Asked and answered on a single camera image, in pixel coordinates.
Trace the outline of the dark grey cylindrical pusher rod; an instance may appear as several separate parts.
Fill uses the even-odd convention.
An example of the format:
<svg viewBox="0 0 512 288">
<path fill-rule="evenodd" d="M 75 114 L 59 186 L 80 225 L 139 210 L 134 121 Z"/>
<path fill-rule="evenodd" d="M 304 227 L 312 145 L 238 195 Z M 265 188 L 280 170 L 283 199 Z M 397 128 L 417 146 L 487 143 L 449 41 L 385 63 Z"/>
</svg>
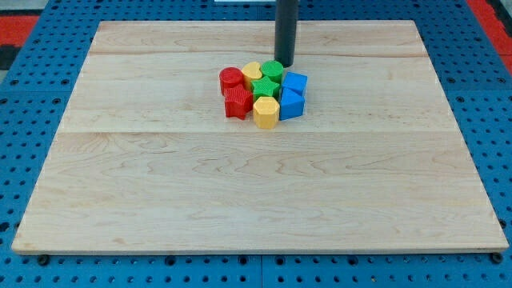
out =
<svg viewBox="0 0 512 288">
<path fill-rule="evenodd" d="M 284 67 L 294 63 L 299 0 L 277 0 L 275 5 L 274 59 Z"/>
</svg>

